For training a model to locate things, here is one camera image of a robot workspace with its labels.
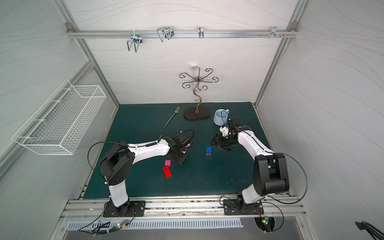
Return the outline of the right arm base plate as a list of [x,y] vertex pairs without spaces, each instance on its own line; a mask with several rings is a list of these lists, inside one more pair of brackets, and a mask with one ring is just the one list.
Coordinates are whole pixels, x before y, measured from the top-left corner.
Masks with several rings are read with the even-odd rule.
[[225,199],[223,201],[224,214],[227,216],[237,215],[263,215],[264,208],[261,203],[245,204],[237,200]]

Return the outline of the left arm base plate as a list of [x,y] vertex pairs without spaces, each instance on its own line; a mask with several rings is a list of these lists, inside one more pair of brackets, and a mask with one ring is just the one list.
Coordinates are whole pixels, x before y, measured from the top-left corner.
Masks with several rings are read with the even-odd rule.
[[116,207],[112,201],[105,205],[103,213],[104,218],[129,218],[129,217],[143,217],[145,211],[145,201],[128,201],[127,203]]

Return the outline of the red long lego brick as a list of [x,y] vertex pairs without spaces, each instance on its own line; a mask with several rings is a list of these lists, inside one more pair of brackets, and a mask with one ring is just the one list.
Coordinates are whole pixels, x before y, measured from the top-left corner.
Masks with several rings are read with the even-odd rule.
[[170,178],[172,176],[172,173],[171,173],[169,166],[163,167],[163,171],[165,173],[166,178]]

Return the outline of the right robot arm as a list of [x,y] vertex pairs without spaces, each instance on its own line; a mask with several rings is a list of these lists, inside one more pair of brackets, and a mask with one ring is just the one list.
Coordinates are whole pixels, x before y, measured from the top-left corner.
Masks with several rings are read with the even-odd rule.
[[298,164],[306,179],[303,196],[290,205],[300,202],[307,194],[309,179],[303,166],[294,157],[280,152],[274,152],[260,141],[249,126],[242,126],[238,117],[229,118],[222,124],[220,133],[211,142],[214,146],[231,151],[235,145],[243,146],[254,160],[253,182],[242,190],[241,197],[246,205],[260,202],[266,196],[285,193],[290,190],[290,180],[286,157]]

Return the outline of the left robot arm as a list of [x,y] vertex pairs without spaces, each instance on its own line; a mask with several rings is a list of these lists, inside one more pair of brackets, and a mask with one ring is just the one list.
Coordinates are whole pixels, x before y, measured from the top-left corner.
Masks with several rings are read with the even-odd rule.
[[100,161],[102,172],[96,171],[92,164],[89,166],[106,181],[112,206],[119,210],[130,205],[126,179],[133,165],[159,156],[168,156],[171,160],[182,165],[188,158],[187,151],[193,146],[194,136],[194,130],[186,129],[176,137],[160,136],[157,140],[147,143],[110,142],[113,146]]

